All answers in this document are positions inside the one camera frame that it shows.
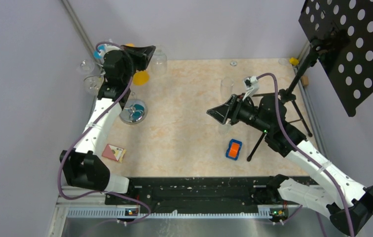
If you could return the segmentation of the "clear ribbed short glass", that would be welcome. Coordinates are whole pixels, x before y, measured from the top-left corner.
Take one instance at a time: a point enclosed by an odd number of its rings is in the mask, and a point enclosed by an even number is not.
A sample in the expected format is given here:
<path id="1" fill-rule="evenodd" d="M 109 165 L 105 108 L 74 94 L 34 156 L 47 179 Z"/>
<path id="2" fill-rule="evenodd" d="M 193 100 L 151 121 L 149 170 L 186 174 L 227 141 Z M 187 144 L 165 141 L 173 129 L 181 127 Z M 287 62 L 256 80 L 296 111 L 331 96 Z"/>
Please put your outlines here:
<path id="1" fill-rule="evenodd" d="M 150 71 L 155 76 L 162 76 L 167 72 L 167 55 L 162 45 L 157 45 L 150 61 Z"/>

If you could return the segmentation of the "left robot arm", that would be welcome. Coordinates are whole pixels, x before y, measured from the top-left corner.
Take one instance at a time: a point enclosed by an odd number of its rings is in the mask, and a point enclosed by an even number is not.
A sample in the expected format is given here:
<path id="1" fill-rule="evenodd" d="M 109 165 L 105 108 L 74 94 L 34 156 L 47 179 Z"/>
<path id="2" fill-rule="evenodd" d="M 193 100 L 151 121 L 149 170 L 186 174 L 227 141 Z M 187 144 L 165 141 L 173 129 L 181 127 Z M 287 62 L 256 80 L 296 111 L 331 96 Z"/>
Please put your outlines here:
<path id="1" fill-rule="evenodd" d="M 65 177 L 68 185 L 97 192 L 115 192 L 123 204 L 135 199 L 129 178 L 114 175 L 101 161 L 106 140 L 115 119 L 128 102 L 133 76 L 145 71 L 156 46 L 135 47 L 102 41 L 95 56 L 102 60 L 104 81 L 100 83 L 94 111 L 81 136 L 62 151 L 58 187 Z"/>

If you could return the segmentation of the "clear flute wine glass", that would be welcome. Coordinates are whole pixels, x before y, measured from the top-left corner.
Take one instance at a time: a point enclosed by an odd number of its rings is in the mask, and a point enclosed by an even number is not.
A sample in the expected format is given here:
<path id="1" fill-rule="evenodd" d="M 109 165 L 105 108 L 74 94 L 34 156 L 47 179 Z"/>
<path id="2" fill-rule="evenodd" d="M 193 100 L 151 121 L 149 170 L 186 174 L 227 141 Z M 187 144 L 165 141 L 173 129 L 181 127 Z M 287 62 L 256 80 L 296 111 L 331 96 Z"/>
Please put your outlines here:
<path id="1" fill-rule="evenodd" d="M 220 83 L 220 96 L 222 100 L 227 100 L 233 91 L 234 81 L 230 77 L 225 77 Z"/>

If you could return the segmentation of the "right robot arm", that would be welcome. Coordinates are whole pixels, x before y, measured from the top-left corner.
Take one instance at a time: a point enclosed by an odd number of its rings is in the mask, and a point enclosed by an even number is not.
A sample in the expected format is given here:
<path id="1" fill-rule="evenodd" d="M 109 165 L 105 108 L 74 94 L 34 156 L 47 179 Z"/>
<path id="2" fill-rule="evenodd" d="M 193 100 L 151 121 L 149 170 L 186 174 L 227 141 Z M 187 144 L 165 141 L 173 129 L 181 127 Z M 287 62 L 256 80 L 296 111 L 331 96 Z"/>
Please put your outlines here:
<path id="1" fill-rule="evenodd" d="M 343 234 L 356 236 L 373 215 L 373 186 L 353 180 L 323 156 L 296 127 L 285 120 L 286 108 L 273 95 L 254 106 L 233 94 L 207 114 L 221 124 L 243 122 L 265 135 L 265 142 L 285 159 L 302 168 L 318 187 L 303 185 L 291 177 L 276 175 L 266 196 L 272 203 L 298 203 L 327 218 Z"/>

